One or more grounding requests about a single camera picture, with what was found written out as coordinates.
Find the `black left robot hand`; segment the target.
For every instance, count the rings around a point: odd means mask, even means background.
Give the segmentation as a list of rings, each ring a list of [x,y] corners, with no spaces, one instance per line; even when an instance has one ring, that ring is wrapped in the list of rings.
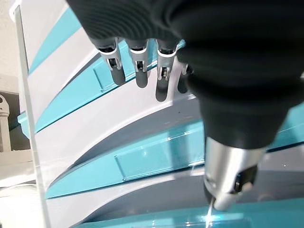
[[[304,100],[301,0],[70,0],[88,36],[133,38],[153,25],[185,41],[180,62],[205,130],[205,193],[226,210],[254,185],[289,110]]]

